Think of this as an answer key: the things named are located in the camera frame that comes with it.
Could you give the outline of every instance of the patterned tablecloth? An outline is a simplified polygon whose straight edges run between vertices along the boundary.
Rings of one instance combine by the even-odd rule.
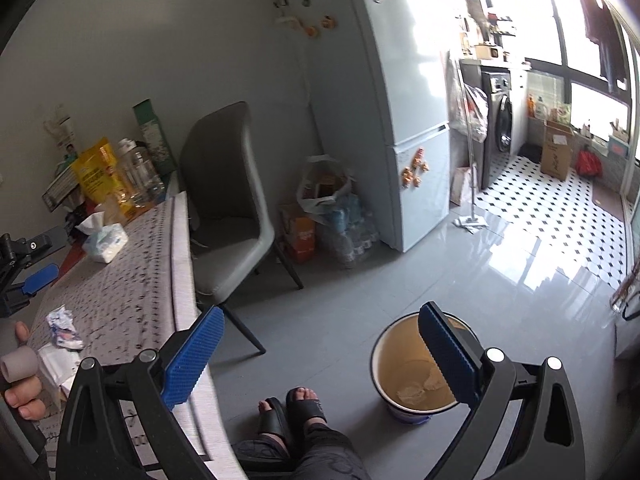
[[[62,304],[72,311],[86,344],[81,356],[93,356],[102,365],[129,362],[142,349],[160,348],[172,333],[196,320],[186,195],[145,213],[126,231],[129,242],[110,264],[84,258],[46,292],[29,341],[33,349],[50,341],[46,315]],[[122,407],[143,464],[157,463],[133,403]],[[246,478],[226,439],[209,367],[188,402],[173,413],[217,478]],[[62,412],[55,408],[40,422],[51,466],[61,422]],[[151,474],[164,478],[161,471]]]

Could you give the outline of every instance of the mop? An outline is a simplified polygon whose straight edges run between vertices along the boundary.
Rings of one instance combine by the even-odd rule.
[[[460,70],[460,61],[458,59],[454,59],[454,63],[456,65],[456,76],[460,83],[460,88],[462,89],[462,110],[465,117],[466,141],[469,151],[469,167],[471,168],[471,215],[456,218],[453,221],[453,225],[456,227],[462,227],[471,234],[475,234],[478,232],[478,228],[486,227],[487,223],[484,218],[476,215],[476,167],[474,166],[474,145],[471,138],[471,124],[469,121],[469,111],[466,102],[465,84],[462,81],[462,70]]]

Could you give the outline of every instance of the yellow snack package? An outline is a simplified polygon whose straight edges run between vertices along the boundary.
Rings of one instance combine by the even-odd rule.
[[[109,141],[103,137],[95,146],[82,152],[71,168],[87,197],[101,204],[109,196],[114,196],[124,216],[131,220],[136,216],[136,211],[129,200],[130,192],[116,170],[117,163]]]

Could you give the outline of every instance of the red plastic bag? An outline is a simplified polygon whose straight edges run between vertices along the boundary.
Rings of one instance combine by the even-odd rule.
[[[580,150],[575,171],[580,176],[602,176],[602,163],[595,153]]]

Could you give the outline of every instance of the chair backrest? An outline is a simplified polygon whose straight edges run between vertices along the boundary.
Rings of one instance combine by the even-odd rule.
[[[191,129],[180,154],[180,174],[200,219],[268,221],[250,123],[247,103],[239,102],[201,118]]]

